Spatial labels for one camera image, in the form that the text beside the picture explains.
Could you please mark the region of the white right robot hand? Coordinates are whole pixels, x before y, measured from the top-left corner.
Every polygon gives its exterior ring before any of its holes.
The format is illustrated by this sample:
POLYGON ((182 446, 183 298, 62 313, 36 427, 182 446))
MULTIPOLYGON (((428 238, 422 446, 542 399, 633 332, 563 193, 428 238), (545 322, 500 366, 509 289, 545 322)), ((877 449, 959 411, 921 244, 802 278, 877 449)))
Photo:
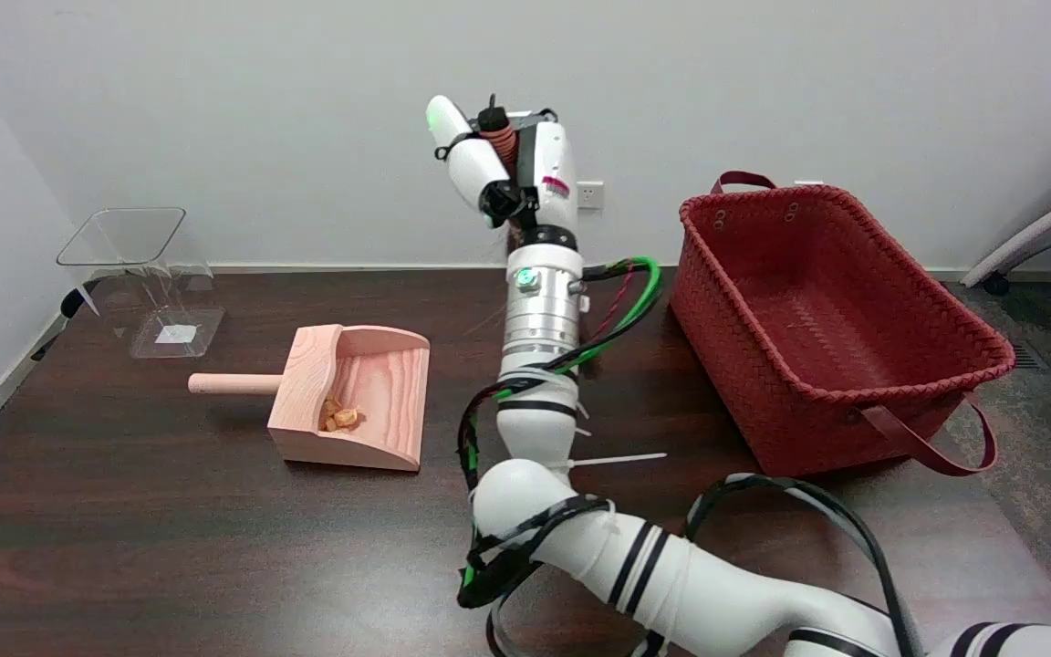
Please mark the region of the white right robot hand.
POLYGON ((534 243, 577 249, 578 194, 566 129, 553 109, 510 111, 492 95, 467 117, 444 95, 426 108, 434 158, 489 227, 508 229, 508 251, 534 243))

